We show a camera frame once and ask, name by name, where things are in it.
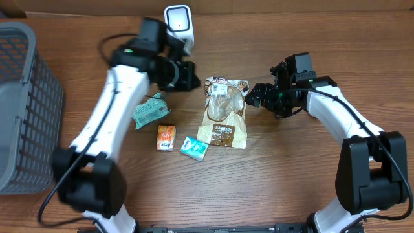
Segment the teal snack packet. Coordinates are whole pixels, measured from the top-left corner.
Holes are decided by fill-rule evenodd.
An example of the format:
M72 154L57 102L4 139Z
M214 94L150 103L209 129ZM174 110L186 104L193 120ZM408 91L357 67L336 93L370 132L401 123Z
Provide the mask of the teal snack packet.
M170 112L166 101L161 93L150 96L148 100L135 107L133 112L133 120L135 121L135 129L138 130L143 126L166 116Z

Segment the brown white snack bag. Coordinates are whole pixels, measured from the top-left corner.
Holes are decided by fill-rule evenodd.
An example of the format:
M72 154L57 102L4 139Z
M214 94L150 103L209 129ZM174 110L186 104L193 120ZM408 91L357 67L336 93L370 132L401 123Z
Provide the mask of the brown white snack bag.
M245 97L249 90L247 80L217 76L205 79L206 103L197 140L214 146L246 148Z

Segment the orange white small box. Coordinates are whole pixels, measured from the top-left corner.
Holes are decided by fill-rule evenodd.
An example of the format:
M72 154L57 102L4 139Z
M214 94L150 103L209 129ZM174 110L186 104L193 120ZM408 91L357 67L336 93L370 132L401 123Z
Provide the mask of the orange white small box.
M176 127L172 125L159 125L157 133L157 150L173 151L176 138Z

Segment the teal Kleenex tissue pack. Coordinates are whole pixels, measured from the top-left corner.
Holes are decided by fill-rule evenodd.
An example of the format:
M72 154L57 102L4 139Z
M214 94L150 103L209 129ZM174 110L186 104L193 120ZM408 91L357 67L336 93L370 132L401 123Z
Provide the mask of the teal Kleenex tissue pack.
M208 146L207 143L198 141L192 137L186 137L180 148L180 152L196 161L202 162L208 150Z

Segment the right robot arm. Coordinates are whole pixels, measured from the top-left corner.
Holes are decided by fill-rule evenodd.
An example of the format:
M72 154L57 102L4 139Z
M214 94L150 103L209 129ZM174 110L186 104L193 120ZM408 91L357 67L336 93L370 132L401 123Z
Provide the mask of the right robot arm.
M309 53L293 54L270 70L274 83L258 83L245 102L276 119L306 111L342 147L336 197L304 223L277 223L275 232L363 232L367 219L399 221L413 211L407 147L398 132L386 132L363 117L329 76L317 76Z

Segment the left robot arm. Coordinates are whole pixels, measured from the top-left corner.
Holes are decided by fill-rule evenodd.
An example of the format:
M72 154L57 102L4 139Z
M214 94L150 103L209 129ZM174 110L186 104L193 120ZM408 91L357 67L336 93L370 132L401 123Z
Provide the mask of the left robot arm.
M151 84L165 92L200 86L195 64L188 61L193 46L191 17L144 18L139 33L129 33L125 43L103 57L106 83L85 127L67 149L54 150L52 193L99 232L138 232L138 222L125 207L120 148L135 107Z

